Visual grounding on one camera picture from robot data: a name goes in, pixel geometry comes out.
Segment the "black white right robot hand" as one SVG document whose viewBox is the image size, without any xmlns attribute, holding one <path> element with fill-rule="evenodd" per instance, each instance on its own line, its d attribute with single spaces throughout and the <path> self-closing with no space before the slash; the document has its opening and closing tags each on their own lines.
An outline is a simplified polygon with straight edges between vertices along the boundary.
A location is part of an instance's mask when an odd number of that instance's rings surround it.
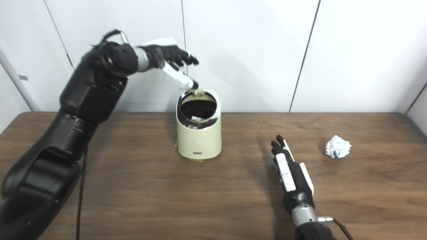
<svg viewBox="0 0 427 240">
<path fill-rule="evenodd" d="M 277 167 L 279 181 L 284 192 L 283 204 L 288 214 L 297 207 L 312 207 L 314 203 L 314 186 L 304 163 L 293 158 L 291 150 L 281 135 L 271 142 L 271 153 Z"/>
</svg>

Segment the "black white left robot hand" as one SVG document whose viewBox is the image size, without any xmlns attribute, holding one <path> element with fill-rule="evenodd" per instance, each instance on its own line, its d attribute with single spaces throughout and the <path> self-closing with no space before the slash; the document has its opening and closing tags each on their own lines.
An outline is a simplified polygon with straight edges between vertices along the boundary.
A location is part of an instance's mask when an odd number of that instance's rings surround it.
<svg viewBox="0 0 427 240">
<path fill-rule="evenodd" d="M 198 65 L 199 61 L 188 50 L 178 46 L 174 38 L 156 39 L 149 42 L 147 47 L 153 48 L 155 68 L 162 70 L 169 77 L 189 89 L 196 90 L 199 88 L 196 80 L 180 70 L 180 67 L 185 64 Z"/>
</svg>

